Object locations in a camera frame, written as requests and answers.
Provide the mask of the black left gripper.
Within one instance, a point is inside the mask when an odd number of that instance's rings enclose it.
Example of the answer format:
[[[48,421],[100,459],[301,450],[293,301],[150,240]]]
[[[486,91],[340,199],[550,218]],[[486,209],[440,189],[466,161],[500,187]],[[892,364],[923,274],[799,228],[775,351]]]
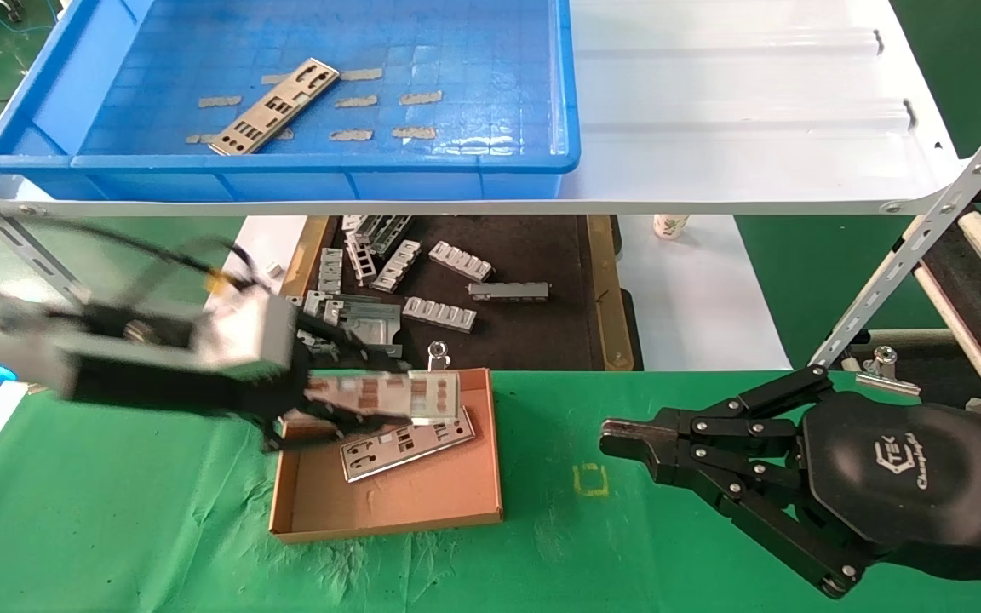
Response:
[[[322,318],[296,312],[295,328],[331,342],[337,354],[332,360],[336,369],[393,374],[411,371],[411,365],[401,358],[367,346],[351,331]],[[287,372],[242,381],[217,373],[86,358],[73,384],[73,401],[214,418],[240,416],[261,427],[262,450],[298,450],[339,441],[357,426],[357,412],[334,404],[303,406],[310,366],[307,353],[295,353]]]

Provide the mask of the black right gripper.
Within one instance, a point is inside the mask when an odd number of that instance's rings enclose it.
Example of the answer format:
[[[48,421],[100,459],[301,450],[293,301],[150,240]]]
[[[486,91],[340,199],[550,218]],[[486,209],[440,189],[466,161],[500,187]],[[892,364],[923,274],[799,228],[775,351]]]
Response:
[[[950,581],[981,581],[981,415],[896,406],[838,392],[822,366],[760,384],[705,409],[662,407],[647,421],[608,418],[607,456],[638,461],[655,484],[692,491],[800,578],[832,599],[861,581],[869,561],[834,546],[764,496],[751,463],[706,445],[767,445],[801,420],[807,483],[818,504],[873,559]]]

